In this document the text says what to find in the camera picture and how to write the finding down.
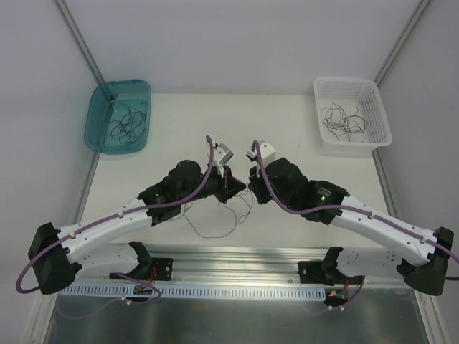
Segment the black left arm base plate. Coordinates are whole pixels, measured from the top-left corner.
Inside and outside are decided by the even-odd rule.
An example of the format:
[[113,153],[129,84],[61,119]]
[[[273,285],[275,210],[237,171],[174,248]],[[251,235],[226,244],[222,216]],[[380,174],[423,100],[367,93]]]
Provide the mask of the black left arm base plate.
[[147,270],[147,280],[170,281],[172,278],[174,260],[172,258],[153,258]]

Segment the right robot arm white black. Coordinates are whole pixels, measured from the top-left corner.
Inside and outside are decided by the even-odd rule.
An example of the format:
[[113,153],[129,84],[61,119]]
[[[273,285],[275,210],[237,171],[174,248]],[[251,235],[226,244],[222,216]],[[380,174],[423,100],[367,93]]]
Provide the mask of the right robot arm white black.
[[325,285],[362,282],[365,276],[402,280],[418,292],[440,296],[454,233],[423,229],[383,214],[328,181],[310,180],[286,158],[249,170],[249,188],[259,204],[274,201],[307,221],[357,233],[379,249],[330,247],[322,261],[305,263],[305,280]]

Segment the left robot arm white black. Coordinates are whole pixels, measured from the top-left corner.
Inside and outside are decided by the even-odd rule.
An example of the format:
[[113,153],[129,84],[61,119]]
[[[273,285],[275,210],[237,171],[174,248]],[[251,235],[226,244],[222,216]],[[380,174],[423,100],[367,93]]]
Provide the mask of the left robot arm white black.
[[29,248],[27,267],[44,295],[91,273],[144,280],[152,264],[144,245],[129,242],[112,247],[113,240],[178,216],[182,204],[209,196],[226,203],[245,188],[228,166],[222,170],[211,166],[202,173],[197,162],[181,161],[160,182],[108,215],[59,229],[50,222],[41,225]]

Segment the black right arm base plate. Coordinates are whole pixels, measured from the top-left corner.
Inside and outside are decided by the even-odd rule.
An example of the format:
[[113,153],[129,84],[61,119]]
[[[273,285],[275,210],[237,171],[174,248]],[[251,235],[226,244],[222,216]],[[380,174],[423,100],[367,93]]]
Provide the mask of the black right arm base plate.
[[322,270],[321,261],[300,261],[298,274],[301,284],[326,284],[327,278]]

